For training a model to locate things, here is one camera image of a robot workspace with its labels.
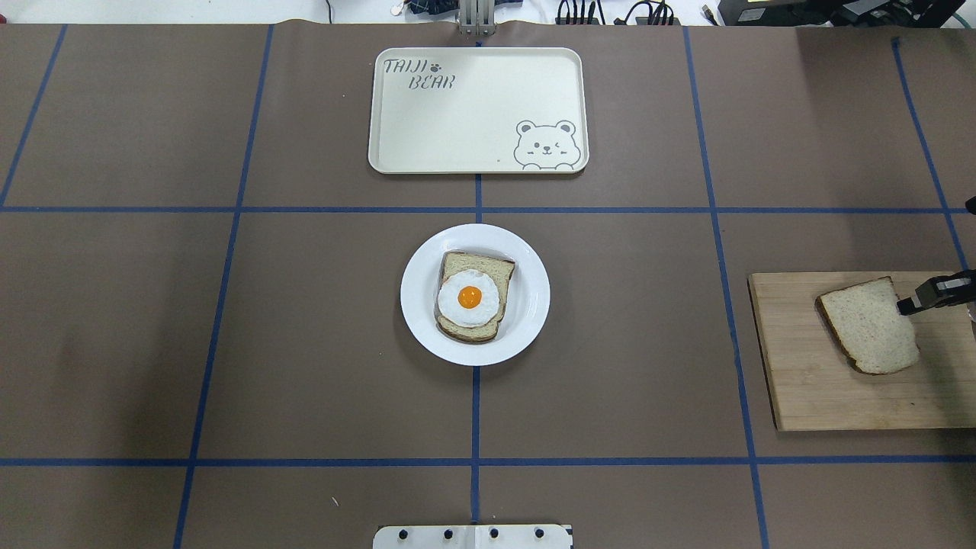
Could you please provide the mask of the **bread slice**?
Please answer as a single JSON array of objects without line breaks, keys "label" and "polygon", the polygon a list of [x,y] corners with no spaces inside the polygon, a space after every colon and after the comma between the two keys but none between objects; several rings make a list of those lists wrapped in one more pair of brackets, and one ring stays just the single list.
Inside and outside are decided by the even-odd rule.
[{"label": "bread slice", "polygon": [[442,257],[435,296],[435,321],[453,340],[483,344],[494,340],[508,306],[515,262],[451,251]]},{"label": "bread slice", "polygon": [[889,375],[920,364],[916,328],[899,312],[892,278],[826,292],[815,305],[854,371]]}]

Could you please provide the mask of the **white round plate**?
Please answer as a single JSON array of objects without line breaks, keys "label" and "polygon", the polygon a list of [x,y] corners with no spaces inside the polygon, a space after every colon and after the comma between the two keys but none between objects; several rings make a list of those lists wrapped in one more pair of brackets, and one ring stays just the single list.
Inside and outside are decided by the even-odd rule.
[{"label": "white round plate", "polygon": [[452,364],[499,364],[540,334],[551,285],[527,241],[487,223],[442,230],[405,267],[400,305],[413,336]]}]

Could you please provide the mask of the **bread slice under egg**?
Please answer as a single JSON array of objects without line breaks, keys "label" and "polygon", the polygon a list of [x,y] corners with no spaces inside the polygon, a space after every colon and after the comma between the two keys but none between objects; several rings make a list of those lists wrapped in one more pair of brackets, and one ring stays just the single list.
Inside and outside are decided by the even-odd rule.
[{"label": "bread slice under egg", "polygon": [[435,321],[453,340],[483,344],[494,340],[508,306],[515,262],[451,251],[442,257],[435,296]]}]

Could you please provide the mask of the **wooden cutting board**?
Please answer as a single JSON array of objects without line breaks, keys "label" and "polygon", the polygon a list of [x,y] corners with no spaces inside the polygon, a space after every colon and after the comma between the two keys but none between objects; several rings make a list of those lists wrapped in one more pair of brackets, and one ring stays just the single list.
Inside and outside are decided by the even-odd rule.
[{"label": "wooden cutting board", "polygon": [[778,430],[963,429],[975,421],[974,323],[965,306],[912,316],[920,364],[852,368],[816,308],[880,271],[753,272],[747,278]]}]

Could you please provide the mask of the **black laptop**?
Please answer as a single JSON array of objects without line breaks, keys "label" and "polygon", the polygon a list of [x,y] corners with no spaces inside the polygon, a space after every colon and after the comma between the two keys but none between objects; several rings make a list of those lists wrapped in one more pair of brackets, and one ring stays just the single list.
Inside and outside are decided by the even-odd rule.
[{"label": "black laptop", "polygon": [[726,27],[939,28],[965,1],[718,1]]}]

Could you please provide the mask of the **fried egg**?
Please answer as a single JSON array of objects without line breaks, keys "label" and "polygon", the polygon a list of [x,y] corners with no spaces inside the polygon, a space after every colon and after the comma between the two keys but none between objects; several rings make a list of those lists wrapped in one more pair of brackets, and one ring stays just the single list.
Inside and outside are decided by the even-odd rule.
[{"label": "fried egg", "polygon": [[486,272],[463,270],[450,275],[437,293],[437,310],[450,323],[477,328],[501,313],[501,292]]}]

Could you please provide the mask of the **cream bear tray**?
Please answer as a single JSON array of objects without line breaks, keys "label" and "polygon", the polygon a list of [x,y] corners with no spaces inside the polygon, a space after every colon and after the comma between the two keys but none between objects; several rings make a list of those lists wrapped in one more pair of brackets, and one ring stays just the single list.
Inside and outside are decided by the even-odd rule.
[{"label": "cream bear tray", "polygon": [[400,47],[374,63],[368,160],[388,175],[578,173],[581,56],[565,47]]}]

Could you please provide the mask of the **aluminium frame post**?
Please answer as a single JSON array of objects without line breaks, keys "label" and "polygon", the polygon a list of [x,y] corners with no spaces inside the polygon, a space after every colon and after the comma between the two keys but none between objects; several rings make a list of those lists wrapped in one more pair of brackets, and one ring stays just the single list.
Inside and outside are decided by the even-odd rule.
[{"label": "aluminium frame post", "polygon": [[457,25],[461,35],[491,36],[495,34],[496,3],[493,0],[460,0]]}]

